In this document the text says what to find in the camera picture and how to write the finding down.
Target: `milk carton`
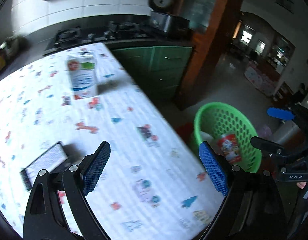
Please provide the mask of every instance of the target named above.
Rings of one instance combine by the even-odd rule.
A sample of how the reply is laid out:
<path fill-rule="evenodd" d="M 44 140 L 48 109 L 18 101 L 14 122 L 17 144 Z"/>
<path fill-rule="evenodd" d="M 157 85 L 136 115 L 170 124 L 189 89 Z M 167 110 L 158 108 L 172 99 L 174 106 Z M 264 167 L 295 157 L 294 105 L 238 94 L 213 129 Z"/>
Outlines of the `milk carton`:
<path fill-rule="evenodd" d="M 97 95 L 96 65 L 97 60 L 92 51 L 80 51 L 77 55 L 67 57 L 75 99 Z"/>

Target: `window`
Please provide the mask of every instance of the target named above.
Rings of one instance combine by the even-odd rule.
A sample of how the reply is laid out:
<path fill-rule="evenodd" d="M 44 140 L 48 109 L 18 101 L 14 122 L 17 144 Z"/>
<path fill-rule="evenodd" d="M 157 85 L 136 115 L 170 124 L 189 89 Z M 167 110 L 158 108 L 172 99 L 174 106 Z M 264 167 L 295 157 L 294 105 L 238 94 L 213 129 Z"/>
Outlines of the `window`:
<path fill-rule="evenodd" d="M 246 31 L 243 31 L 243 35 L 241 37 L 241 42 L 245 43 L 245 44 L 249 44 L 251 39 L 252 39 L 252 34 L 248 33 Z"/>
<path fill-rule="evenodd" d="M 256 45 L 255 52 L 260 55 L 264 51 L 264 48 L 265 48 L 265 43 L 262 41 L 259 41 L 258 44 Z"/>
<path fill-rule="evenodd" d="M 278 51 L 276 56 L 277 56 L 278 58 L 282 58 L 283 53 L 282 53 L 282 52 L 280 52 L 280 51 Z"/>

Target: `cabinet door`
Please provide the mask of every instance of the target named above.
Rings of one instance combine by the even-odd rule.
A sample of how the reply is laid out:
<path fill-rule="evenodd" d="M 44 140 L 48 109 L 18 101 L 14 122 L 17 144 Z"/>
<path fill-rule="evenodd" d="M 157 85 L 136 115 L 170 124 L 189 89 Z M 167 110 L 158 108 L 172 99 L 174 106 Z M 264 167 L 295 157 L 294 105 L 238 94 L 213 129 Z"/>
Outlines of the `cabinet door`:
<path fill-rule="evenodd" d="M 184 68 L 189 60 L 192 48 L 159 46 L 153 47 L 150 71 Z"/>
<path fill-rule="evenodd" d="M 184 68 L 152 71 L 149 76 L 151 87 L 154 89 L 162 89 L 177 86 L 181 80 L 183 71 Z"/>
<path fill-rule="evenodd" d="M 114 49 L 113 55 L 136 82 L 142 82 L 149 70 L 153 47 Z"/>

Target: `wooden door frame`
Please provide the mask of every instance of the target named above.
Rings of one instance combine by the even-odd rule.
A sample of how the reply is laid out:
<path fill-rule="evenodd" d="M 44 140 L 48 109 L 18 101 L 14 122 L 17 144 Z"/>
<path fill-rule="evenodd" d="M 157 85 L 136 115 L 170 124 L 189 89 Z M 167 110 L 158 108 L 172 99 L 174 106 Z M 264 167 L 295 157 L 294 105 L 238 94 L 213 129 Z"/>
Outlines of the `wooden door frame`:
<path fill-rule="evenodd" d="M 209 26 L 204 34 L 194 33 L 192 41 L 195 44 L 187 70 L 175 96 L 175 103 L 184 109 L 198 102 L 202 80 L 205 83 L 214 72 L 220 55 L 230 42 L 233 30 L 240 17 L 240 8 L 243 0 L 216 0 Z"/>

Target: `screw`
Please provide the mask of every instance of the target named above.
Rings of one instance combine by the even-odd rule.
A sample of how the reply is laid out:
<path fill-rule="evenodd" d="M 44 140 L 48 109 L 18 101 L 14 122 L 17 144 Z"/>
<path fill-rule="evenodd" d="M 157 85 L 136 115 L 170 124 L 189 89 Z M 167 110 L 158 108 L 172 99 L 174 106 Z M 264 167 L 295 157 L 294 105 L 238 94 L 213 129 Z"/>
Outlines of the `screw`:
<path fill-rule="evenodd" d="M 271 173 L 270 173 L 269 171 L 267 171 L 267 170 L 264 170 L 264 171 L 263 171 L 263 174 L 264 174 L 265 176 L 267 176 L 267 177 L 269 177 L 269 176 L 271 175 Z"/>
<path fill-rule="evenodd" d="M 78 166 L 77 165 L 72 165 L 69 167 L 69 170 L 72 172 L 72 171 L 76 171 L 78 169 Z"/>
<path fill-rule="evenodd" d="M 46 174 L 46 170 L 40 170 L 38 174 L 39 176 L 44 176 Z"/>
<path fill-rule="evenodd" d="M 232 170 L 238 172 L 241 168 L 238 165 L 233 165 Z"/>

